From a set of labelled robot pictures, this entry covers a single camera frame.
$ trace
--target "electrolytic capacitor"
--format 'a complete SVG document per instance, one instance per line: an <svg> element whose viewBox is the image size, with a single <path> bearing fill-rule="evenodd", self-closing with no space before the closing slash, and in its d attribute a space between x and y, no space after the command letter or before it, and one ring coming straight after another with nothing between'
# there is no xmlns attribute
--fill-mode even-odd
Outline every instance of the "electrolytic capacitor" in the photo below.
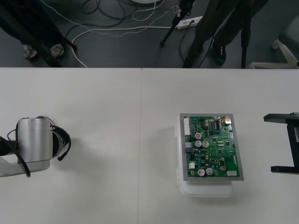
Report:
<svg viewBox="0 0 299 224"><path fill-rule="evenodd" d="M201 139L201 133L196 133L194 137L198 140Z"/></svg>
<svg viewBox="0 0 299 224"><path fill-rule="evenodd" d="M210 145L210 144L209 144L207 141L203 141L203 142L202 142L202 146L203 146L203 148L208 148L209 145Z"/></svg>
<svg viewBox="0 0 299 224"><path fill-rule="evenodd" d="M199 148L199 147L201 147L202 143L201 143L201 141L196 141L196 142L194 143L194 145L195 145L197 148Z"/></svg>
<svg viewBox="0 0 299 224"><path fill-rule="evenodd" d="M203 169L199 169L197 171L197 176L204 176L205 175L205 171Z"/></svg>
<svg viewBox="0 0 299 224"><path fill-rule="evenodd" d="M213 169L212 168L206 169L206 174L212 175L213 174Z"/></svg>

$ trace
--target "sneaker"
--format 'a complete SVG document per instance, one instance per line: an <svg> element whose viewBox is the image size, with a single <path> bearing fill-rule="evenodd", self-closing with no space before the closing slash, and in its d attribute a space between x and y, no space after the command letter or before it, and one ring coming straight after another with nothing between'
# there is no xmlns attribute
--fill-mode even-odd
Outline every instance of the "sneaker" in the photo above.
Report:
<svg viewBox="0 0 299 224"><path fill-rule="evenodd" d="M54 45L53 47L51 47L50 51L51 51L51 55L54 58L58 58L58 57L60 57L61 55L64 54L64 48L63 48L63 46L60 43Z"/></svg>
<svg viewBox="0 0 299 224"><path fill-rule="evenodd" d="M36 57L37 51L34 50L31 46L29 46L29 45L23 45L23 49L24 49L24 58L26 60L31 60L34 57Z"/></svg>
<svg viewBox="0 0 299 224"><path fill-rule="evenodd" d="M218 45L214 42L212 48L212 56L217 64L223 65L226 60L225 46Z"/></svg>

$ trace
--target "black metal bracket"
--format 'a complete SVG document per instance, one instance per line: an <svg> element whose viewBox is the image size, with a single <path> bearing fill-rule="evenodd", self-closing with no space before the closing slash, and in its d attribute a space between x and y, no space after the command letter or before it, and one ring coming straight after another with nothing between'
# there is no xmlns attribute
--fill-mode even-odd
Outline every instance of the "black metal bracket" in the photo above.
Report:
<svg viewBox="0 0 299 224"><path fill-rule="evenodd" d="M264 116L264 121L272 123L287 124L286 128L289 134L289 141L293 157L294 167L273 166L271 172L298 174L299 175L299 113L291 114L273 114Z"/></svg>

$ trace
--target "circuit board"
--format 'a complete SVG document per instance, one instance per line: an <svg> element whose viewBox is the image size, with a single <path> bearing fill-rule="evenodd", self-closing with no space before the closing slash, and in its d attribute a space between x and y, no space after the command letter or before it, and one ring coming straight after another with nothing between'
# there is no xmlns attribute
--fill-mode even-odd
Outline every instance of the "circuit board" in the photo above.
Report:
<svg viewBox="0 0 299 224"><path fill-rule="evenodd" d="M188 177L239 177L230 116L184 117Z"/></svg>

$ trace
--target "white chair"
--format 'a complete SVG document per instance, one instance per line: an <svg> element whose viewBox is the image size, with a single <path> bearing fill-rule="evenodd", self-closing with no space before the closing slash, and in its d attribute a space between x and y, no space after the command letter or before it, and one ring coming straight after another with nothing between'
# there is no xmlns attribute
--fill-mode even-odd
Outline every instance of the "white chair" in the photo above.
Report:
<svg viewBox="0 0 299 224"><path fill-rule="evenodd" d="M260 63L253 62L248 68L254 69L299 69L299 61L289 50L299 53L299 16L297 16L290 25L280 32L278 39L273 43L274 50L281 49L287 63Z"/></svg>

